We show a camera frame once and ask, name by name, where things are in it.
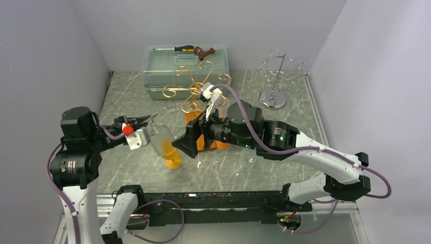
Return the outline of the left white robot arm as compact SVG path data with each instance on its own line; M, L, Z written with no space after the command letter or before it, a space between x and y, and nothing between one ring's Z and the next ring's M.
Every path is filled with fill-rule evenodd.
M80 106L65 111L60 144L48 159L46 175L62 201L69 243L122 243L132 213L146 207L140 185L120 187L114 206L100 224L97 189L101 153L126 145L135 150L150 143L149 116L116 118L102 125L97 114Z

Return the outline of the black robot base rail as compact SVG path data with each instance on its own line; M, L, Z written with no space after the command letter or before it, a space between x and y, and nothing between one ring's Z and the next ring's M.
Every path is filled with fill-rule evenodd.
M288 201L282 191L145 193L133 215L148 218L151 227L171 224L277 224L283 214L312 211L310 201Z

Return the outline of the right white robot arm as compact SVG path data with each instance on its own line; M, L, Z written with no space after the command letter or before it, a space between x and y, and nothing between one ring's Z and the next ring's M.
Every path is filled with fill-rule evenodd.
M188 122L185 133L175 139L172 146L195 158L198 155L197 140L202 137L204 147L219 141L254 150L257 156L267 160L300 163L320 171L318 176L283 186L280 204L286 211L327 196L355 201L371 191L371 181L361 169L368 164L367 154L343 155L332 151L292 125L264 119L260 108L247 102L242 102L242 106L258 138L271 149L270 152L252 137L237 103L228 108L225 119L219 118L217 112L212 115L201 113Z

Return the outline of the yellow frosted wine glass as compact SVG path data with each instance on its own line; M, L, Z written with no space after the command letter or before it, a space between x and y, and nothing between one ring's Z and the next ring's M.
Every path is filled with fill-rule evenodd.
M182 164L178 149L172 146L174 137L166 125L150 124L150 143L159 157L165 160L166 167L176 169Z

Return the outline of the gold wire wine glass rack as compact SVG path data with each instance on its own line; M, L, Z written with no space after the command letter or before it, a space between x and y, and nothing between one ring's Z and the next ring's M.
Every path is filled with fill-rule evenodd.
M174 76L180 77L183 75L184 72L187 71L187 73L190 76L191 84L185 85L185 87L181 87L179 85L175 84L168 84L165 85L162 89L162 94L166 98L176 98L177 93L181 90L187 91L187 97L184 99L184 101L180 104L180 108L185 114L186 122L190 122L192 119L197 118L197 116L204 112L206 109L206 105L204 102L202 102L198 98L198 91L200 91L201 88L204 87L204 85L207 85L209 83L210 75L213 73L214 70L214 64L210 61L202 61L198 64L198 68L200 70L205 70L210 66L210 70L208 71L206 77L202 81L198 81L198 79L195 79L194 75L192 74L192 71L187 66L178 66L174 71ZM230 85L232 81L232 78L229 74L221 73L218 74L216 82L218 83L224 83L227 85ZM227 99L225 96L221 96L221 101L219 102L219 105L217 108L225 107L229 104L229 99ZM214 149L220 149L220 150L226 150L229 146L226 143L221 143L219 141L214 141L211 146L209 146L208 149L204 146L204 139L203 136L199 137L197 140L197 146L198 151L207 151L207 150L214 150Z

